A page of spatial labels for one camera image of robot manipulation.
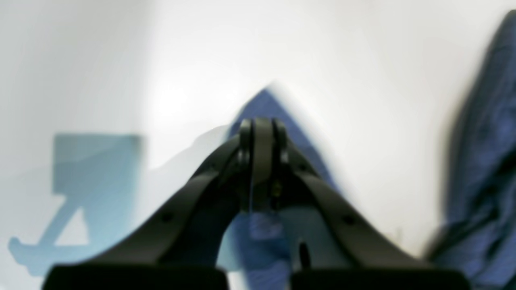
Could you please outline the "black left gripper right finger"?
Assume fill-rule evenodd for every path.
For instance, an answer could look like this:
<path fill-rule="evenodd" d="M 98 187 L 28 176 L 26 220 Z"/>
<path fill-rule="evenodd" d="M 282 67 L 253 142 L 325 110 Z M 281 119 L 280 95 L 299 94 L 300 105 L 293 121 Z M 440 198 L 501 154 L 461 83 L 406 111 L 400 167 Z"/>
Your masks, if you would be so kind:
<path fill-rule="evenodd" d="M 290 290 L 469 290 L 381 235 L 313 169 L 278 119 L 262 120 L 262 200 L 280 216 L 292 258 Z"/>

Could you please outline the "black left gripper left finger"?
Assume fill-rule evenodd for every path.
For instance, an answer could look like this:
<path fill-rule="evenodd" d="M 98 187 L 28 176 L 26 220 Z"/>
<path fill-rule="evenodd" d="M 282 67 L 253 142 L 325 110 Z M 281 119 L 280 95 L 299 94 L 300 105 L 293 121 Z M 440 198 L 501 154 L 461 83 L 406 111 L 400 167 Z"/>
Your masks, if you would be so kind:
<path fill-rule="evenodd" d="M 223 235 L 250 205 L 256 122 L 218 147 L 188 182 L 118 244 L 74 265 L 57 265 L 45 290 L 228 290 L 217 269 Z"/>

